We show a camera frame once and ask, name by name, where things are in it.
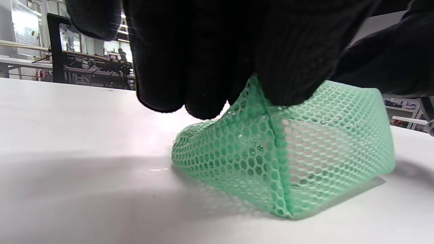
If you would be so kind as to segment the person's left hand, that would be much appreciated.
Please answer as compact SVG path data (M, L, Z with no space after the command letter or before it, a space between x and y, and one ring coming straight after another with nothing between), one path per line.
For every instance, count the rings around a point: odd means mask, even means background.
M81 33L113 40L125 15L137 97L198 119L233 104L252 75L277 106L309 99L377 0L67 0Z

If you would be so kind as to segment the person's right hand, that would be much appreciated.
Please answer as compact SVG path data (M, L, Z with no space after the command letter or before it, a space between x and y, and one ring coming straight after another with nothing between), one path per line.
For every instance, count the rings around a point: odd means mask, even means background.
M406 98L432 96L434 2L413 0L399 23L357 40L330 80Z

